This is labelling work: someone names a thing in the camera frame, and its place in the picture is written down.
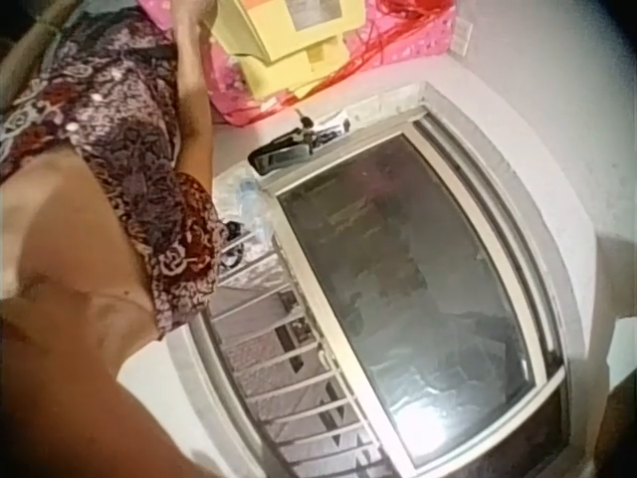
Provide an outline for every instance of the person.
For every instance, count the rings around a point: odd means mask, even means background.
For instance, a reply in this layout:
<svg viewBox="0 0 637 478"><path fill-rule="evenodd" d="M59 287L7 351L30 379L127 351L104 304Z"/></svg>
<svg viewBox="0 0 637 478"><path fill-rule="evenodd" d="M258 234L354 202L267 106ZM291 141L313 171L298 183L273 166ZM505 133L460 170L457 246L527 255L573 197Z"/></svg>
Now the person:
<svg viewBox="0 0 637 478"><path fill-rule="evenodd" d="M112 378L91 327L95 301L42 279L0 302L0 474L219 478L190 462Z"/></svg>
<svg viewBox="0 0 637 478"><path fill-rule="evenodd" d="M89 294L113 377L207 306L228 235L202 67L216 2L170 8L172 38L138 8L84 14L0 125L1 297L42 277Z"/></svg>

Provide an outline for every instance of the hand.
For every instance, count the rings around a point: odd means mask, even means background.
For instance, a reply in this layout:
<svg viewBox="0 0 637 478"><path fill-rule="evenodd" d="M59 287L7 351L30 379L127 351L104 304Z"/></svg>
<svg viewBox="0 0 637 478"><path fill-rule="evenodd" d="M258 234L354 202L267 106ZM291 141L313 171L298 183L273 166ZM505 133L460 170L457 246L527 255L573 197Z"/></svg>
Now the hand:
<svg viewBox="0 0 637 478"><path fill-rule="evenodd" d="M217 15L217 0L171 0L170 11L175 26L192 27L206 17Z"/></svg>

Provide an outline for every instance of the metal bar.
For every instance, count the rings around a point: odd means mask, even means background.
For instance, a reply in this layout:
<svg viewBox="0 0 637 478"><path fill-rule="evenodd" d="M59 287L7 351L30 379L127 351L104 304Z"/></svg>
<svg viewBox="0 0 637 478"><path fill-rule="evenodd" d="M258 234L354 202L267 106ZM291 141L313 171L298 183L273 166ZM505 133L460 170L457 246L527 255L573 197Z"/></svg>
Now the metal bar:
<svg viewBox="0 0 637 478"><path fill-rule="evenodd" d="M306 346L299 347L298 349L294 349L293 351L286 352L285 354L281 354L280 356L276 356L274 358L270 358L268 360L260 361L259 363L255 363L252 366L248 366L246 368L242 368L240 370L234 371L235 376L245 375L247 373L253 373L255 371L261 370L262 368L268 368L269 366L276 365L277 363L281 363L282 361L286 361L291 359L292 357L300 356L305 352L309 352L313 349L316 349L319 346L318 342L312 342L311 344L307 344Z"/></svg>
<svg viewBox="0 0 637 478"><path fill-rule="evenodd" d="M371 463L369 465L365 465L365 466L357 466L356 468L349 468L348 470L345 471L339 471L337 473L331 473L329 475L315 475L311 478L343 478L345 476L351 476L351 475L355 475L361 471L367 471L367 470L371 470L373 468L378 468L379 466L383 466L383 461L376 461L375 463ZM389 472L389 475L383 475L383 478L390 478L391 477L391 471Z"/></svg>
<svg viewBox="0 0 637 478"><path fill-rule="evenodd" d="M255 259L252 262L248 262L247 264L244 264L243 266L241 266L238 269L232 269L230 272L228 272L226 274L222 274L219 277L219 284L218 284L217 287L221 287L221 286L223 286L225 284L228 284L229 282L231 282L232 280L234 280L237 277L241 276L242 274L245 274L246 272L251 271L256 266L261 264L262 262L267 261L268 259L273 257L275 254L276 254L275 251L269 251L269 252L263 254L258 259Z"/></svg>
<svg viewBox="0 0 637 478"><path fill-rule="evenodd" d="M226 244L224 246L224 248L221 249L221 253L223 254L224 252L228 252L233 247L237 247L239 244L243 244L244 242L246 242L248 239L250 239L253 236L254 236L254 233L252 233L252 232L246 232L245 234L242 234L241 236L239 236L234 241Z"/></svg>
<svg viewBox="0 0 637 478"><path fill-rule="evenodd" d="M267 425L275 423L288 423L290 421L300 420L301 418L307 418L312 415L323 413L324 411L334 410L335 408L346 406L348 404L349 400L347 398L343 398L341 400L331 401L330 403L326 403L325 405L315 406L314 408L310 408L309 410L291 413L290 415L284 415L278 418L272 418L270 420L264 420L264 423Z"/></svg>
<svg viewBox="0 0 637 478"><path fill-rule="evenodd" d="M291 445L305 445L306 443L312 443L313 441L323 440L325 438L330 438L331 436L342 435L351 430L355 430L357 428L361 428L362 423L360 421L356 423L352 423L347 426L342 426L341 428L336 428L334 430L324 431L322 433L317 433L316 435L304 436L302 438L295 438L294 440L281 441L277 443L277 445L283 446L291 446Z"/></svg>
<svg viewBox="0 0 637 478"><path fill-rule="evenodd" d="M212 319L210 319L210 322L215 323L217 321L221 321L222 319L225 319L228 316L241 312L250 306L254 306L255 304L263 301L264 299L267 299L268 297L274 294L277 294L279 292L285 291L286 289L290 289L290 284L284 283L277 287L267 289L263 291L261 294L259 294L258 296L252 297L237 306L230 307L226 309L225 311L221 311L219 314L213 315Z"/></svg>
<svg viewBox="0 0 637 478"><path fill-rule="evenodd" d="M243 344L245 342L251 341L252 339L256 339L257 337L260 337L263 334L267 334L268 332L271 332L274 329L277 329L281 326L285 326L289 324L290 322L294 322L294 321L297 321L298 319L302 319L305 316L306 316L306 313L303 309L294 308L287 316L283 317L282 319L276 322L273 322L271 324L268 324L266 327L264 327L263 329L259 329L256 332L251 332L249 334L246 334L245 336L240 336L237 339L228 339L227 341L224 341L221 343L221 347L223 349L230 349L232 347L236 347L239 344Z"/></svg>
<svg viewBox="0 0 637 478"><path fill-rule="evenodd" d="M245 400L248 403L255 403L260 400L265 400L266 398L271 398L273 396L282 395L284 393L289 393L291 391L298 390L299 388L303 388L305 386L314 385L315 383L319 383L320 381L327 380L328 378L332 378L335 376L336 372L333 370L328 370L325 373L321 373L319 375L312 376L308 379L298 381L297 383L293 383L291 385L282 386L281 388L276 388L270 391L264 391L263 393L259 393L257 395L247 396Z"/></svg>
<svg viewBox="0 0 637 478"><path fill-rule="evenodd" d="M322 455L322 456L315 456L313 458L306 458L305 460L298 460L298 461L291 461L290 462L290 466L299 466L303 463L311 463L313 461L322 461L322 460L328 460L330 458L338 458L339 456L344 456L347 455L349 453L358 453L359 451L365 451L365 450L369 450L372 448L378 448L378 446L375 443L366 443L364 445L360 445L360 446L352 446L350 448L345 448L344 450L338 450L338 451L334 451L332 453L328 453L326 455Z"/></svg>

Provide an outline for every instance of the window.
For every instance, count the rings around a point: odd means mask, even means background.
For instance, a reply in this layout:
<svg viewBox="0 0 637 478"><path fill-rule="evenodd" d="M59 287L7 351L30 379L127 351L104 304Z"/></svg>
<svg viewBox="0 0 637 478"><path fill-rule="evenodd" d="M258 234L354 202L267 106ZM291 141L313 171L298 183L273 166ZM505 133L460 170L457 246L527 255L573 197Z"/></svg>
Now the window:
<svg viewBox="0 0 637 478"><path fill-rule="evenodd" d="M469 463L563 382L499 230L411 122L268 188L291 272L401 476Z"/></svg>

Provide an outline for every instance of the red string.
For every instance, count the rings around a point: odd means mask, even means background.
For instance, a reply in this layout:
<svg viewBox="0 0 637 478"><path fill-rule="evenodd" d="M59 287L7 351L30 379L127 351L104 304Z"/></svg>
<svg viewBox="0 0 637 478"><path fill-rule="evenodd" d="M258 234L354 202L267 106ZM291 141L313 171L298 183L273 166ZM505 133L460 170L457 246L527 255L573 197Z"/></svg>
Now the red string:
<svg viewBox="0 0 637 478"><path fill-rule="evenodd" d="M362 49L351 53L349 61L339 70L323 80L319 85L310 90L304 97L309 98L327 88L351 77L366 66L377 55L383 54L387 45L398 42L404 37L410 36L416 31L425 28L442 13L453 6L453 0L376 0L376 9L383 15L399 18L402 21L380 35L372 35L378 27L374 21L369 25L367 39L363 42ZM252 124L271 115L292 107L300 101L294 95L287 95L276 105L260 112L250 118L246 124ZM229 115L251 110L252 108L239 108L229 112Z"/></svg>

